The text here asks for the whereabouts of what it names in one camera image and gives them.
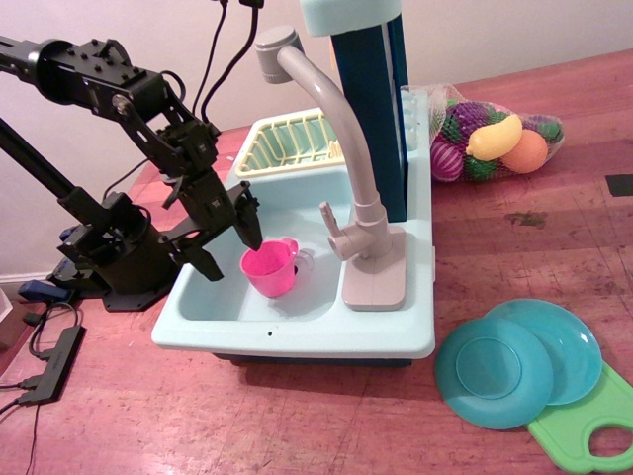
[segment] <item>gray faucet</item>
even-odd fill
[[[327,202],[320,204],[334,253],[348,261],[343,300],[354,310],[396,310],[405,302],[407,234],[389,225],[376,189],[369,148],[360,124],[336,84],[303,53],[292,27],[277,27],[255,40],[264,79],[295,80],[323,110],[336,133],[354,196],[353,222],[340,228]]]

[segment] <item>dish rack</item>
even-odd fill
[[[240,178],[338,165],[344,157],[319,108],[262,119],[253,124],[236,158]]]

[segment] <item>faucet base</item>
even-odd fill
[[[407,232],[389,226],[392,250],[382,257],[350,258],[345,267],[342,297],[357,311],[392,311],[405,304],[407,293]]]

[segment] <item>cup handle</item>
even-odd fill
[[[308,270],[313,270],[315,268],[315,260],[304,250],[300,250],[297,252],[297,255],[295,255],[295,263],[297,263],[298,260],[300,260]]]
[[[299,244],[294,239],[284,237],[281,241],[290,248],[290,253],[295,257],[295,263],[300,260],[308,270],[313,270],[315,268],[315,260],[313,257],[304,250],[299,250]]]
[[[295,257],[297,256],[297,254],[299,253],[298,242],[296,242],[294,239],[290,239],[289,237],[284,237],[283,239],[281,239],[281,242],[283,242],[285,245],[287,245],[290,248],[291,254],[293,254]]]

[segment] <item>black electronic device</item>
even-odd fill
[[[203,247],[228,228],[248,247],[259,248],[259,204],[249,183],[226,190],[212,168],[220,131],[198,120],[160,73],[132,65],[119,42],[76,46],[0,37],[0,72],[33,84],[52,102],[119,123],[172,187],[163,207],[179,200],[188,214],[172,230],[159,232],[148,211],[124,193],[98,203],[0,119],[0,148],[80,222],[58,248],[66,258],[48,278],[56,286],[76,290],[79,298],[103,297],[110,311],[143,310],[169,291],[186,262],[209,280],[221,279]],[[154,131],[148,122],[158,115],[169,124]]]
[[[55,347],[47,351],[49,359],[44,373],[38,378],[37,386],[33,391],[23,394],[18,399],[18,404],[23,406],[48,404],[61,398],[85,333],[86,329],[80,325],[61,332]]]

